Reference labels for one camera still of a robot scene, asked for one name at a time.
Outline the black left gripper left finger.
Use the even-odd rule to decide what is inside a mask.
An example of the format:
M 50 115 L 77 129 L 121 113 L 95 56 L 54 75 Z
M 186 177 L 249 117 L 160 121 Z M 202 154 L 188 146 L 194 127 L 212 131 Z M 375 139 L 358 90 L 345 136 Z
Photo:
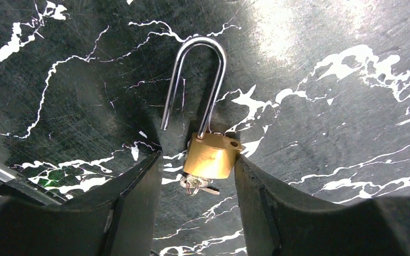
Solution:
M 0 163 L 0 255 L 151 255 L 161 156 L 72 199 Z

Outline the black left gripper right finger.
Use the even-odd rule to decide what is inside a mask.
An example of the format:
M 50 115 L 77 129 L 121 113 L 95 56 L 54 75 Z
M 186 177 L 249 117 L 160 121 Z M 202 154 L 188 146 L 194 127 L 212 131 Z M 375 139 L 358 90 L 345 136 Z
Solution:
M 234 175 L 248 255 L 410 255 L 410 196 L 339 205 L 282 182 L 244 156 Z

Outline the brass padlock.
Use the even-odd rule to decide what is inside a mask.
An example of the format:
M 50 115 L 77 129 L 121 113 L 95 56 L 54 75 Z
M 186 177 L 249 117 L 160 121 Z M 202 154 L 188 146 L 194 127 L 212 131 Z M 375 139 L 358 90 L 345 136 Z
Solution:
M 208 36 L 192 37 L 186 40 L 178 50 L 160 128 L 162 130 L 168 128 L 184 60 L 188 52 L 197 46 L 206 46 L 212 49 L 217 54 L 218 67 L 199 129 L 192 134 L 187 149 L 183 166 L 186 175 L 181 178 L 180 185 L 186 189 L 189 196 L 195 196 L 201 190 L 219 195 L 219 191 L 211 188 L 210 184 L 213 180 L 227 179 L 230 176 L 236 158 L 242 152 L 242 144 L 225 135 L 207 131 L 227 67 L 226 52 L 215 39 Z

